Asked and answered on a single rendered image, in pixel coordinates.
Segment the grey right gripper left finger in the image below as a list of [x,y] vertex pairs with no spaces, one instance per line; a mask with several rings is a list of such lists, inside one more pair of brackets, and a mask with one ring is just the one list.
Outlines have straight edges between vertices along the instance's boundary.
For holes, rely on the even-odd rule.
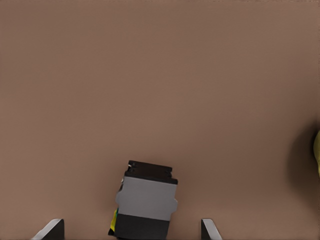
[[30,240],[65,240],[65,221],[62,218],[52,219]]

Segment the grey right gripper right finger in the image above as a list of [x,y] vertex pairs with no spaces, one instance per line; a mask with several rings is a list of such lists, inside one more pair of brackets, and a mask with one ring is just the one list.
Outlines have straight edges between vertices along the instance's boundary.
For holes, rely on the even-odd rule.
[[215,223],[210,218],[201,219],[201,240],[223,240]]

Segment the yellow tray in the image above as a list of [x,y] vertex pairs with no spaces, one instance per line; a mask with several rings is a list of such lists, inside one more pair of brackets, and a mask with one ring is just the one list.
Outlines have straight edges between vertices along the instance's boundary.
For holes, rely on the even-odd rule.
[[318,176],[320,177],[320,130],[317,132],[313,142],[313,154],[317,163]]

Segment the grey black yellow switch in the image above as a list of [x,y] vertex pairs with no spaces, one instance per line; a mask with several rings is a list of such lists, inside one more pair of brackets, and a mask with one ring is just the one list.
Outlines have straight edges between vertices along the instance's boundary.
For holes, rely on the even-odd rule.
[[117,240],[166,240],[177,210],[178,180],[170,166],[129,160],[116,194],[108,235]]

